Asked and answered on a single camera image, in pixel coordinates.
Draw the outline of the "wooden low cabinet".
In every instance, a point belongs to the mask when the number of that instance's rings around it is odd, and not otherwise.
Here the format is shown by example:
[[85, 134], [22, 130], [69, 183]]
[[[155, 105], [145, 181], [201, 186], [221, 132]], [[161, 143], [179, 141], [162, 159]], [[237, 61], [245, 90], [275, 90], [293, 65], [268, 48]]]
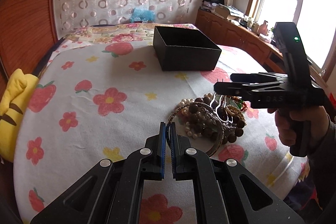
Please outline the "wooden low cabinet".
[[282, 54], [242, 26], [199, 9], [195, 26], [214, 43], [244, 50], [269, 72], [284, 73]]

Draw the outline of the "pink ceramic vase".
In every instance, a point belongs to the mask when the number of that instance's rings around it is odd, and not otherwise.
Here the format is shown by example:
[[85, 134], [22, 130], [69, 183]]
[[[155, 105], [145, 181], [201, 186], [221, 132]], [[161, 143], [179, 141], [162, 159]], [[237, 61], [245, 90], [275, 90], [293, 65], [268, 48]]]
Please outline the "pink ceramic vase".
[[268, 35], [268, 21], [264, 20], [263, 24], [258, 28], [258, 34], [262, 34], [264, 36]]

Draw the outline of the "black open cardboard box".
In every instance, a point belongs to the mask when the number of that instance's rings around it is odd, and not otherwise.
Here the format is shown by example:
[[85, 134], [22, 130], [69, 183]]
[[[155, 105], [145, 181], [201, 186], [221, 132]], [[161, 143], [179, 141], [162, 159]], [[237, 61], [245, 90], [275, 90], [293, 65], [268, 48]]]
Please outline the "black open cardboard box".
[[211, 71], [222, 50], [196, 29], [156, 26], [153, 47], [163, 71]]

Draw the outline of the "strawberry flower print bedsheet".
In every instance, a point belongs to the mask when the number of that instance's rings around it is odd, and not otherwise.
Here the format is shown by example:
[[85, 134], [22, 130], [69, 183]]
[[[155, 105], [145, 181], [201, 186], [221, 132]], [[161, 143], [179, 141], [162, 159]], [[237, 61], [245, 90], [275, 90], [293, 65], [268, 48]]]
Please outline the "strawberry flower print bedsheet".
[[[209, 72], [163, 72], [152, 42], [115, 42], [52, 57], [31, 97], [17, 138], [14, 186], [23, 223], [103, 158], [125, 159], [156, 135], [178, 103], [213, 91], [231, 73], [264, 69], [246, 52], [222, 46]], [[309, 173], [307, 158], [281, 144], [274, 115], [247, 102], [244, 134], [213, 158], [236, 159], [280, 199]], [[170, 150], [162, 181], [145, 183], [139, 223], [197, 223], [193, 183], [172, 178]]]

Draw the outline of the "pile of books and clothes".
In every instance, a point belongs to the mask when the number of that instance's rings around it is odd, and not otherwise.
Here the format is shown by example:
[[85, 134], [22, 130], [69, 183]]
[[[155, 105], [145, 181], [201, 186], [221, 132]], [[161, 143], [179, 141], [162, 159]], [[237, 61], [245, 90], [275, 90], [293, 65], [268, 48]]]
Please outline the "pile of books and clothes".
[[202, 0], [200, 9], [227, 20], [244, 19], [244, 14], [234, 6], [226, 6], [225, 0]]

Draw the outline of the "blue plastic bag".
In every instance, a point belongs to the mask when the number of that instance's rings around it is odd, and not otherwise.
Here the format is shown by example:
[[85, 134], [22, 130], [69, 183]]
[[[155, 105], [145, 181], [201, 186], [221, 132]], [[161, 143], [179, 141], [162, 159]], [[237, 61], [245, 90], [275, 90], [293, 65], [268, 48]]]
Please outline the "blue plastic bag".
[[134, 8], [133, 13], [130, 17], [130, 22], [154, 22], [155, 13], [150, 10]]

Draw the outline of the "floral quilt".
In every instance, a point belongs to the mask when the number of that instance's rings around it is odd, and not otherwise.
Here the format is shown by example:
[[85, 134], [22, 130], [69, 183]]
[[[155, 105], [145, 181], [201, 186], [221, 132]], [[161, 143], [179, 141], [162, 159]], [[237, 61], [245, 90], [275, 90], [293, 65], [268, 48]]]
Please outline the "floral quilt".
[[110, 44], [121, 42], [146, 41], [153, 42], [155, 27], [187, 28], [195, 30], [196, 26], [185, 24], [128, 23], [116, 26], [84, 27], [64, 36], [64, 41], [52, 53], [52, 57], [61, 52], [92, 46], [94, 44]]

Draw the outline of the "yellow plush toy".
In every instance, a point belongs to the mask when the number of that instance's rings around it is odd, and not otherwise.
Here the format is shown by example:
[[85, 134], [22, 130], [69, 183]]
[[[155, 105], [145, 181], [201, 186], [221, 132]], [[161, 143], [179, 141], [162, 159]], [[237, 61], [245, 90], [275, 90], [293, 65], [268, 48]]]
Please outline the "yellow plush toy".
[[1, 98], [1, 157], [9, 162], [14, 161], [23, 114], [38, 82], [36, 76], [24, 74], [21, 69], [16, 69], [10, 76]]

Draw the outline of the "wooden headboard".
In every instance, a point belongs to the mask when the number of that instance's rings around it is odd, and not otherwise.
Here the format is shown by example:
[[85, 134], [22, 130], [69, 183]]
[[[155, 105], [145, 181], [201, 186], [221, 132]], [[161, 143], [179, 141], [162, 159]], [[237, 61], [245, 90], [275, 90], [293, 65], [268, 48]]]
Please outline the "wooden headboard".
[[38, 75], [57, 45], [53, 0], [1, 0], [1, 90], [15, 69]]

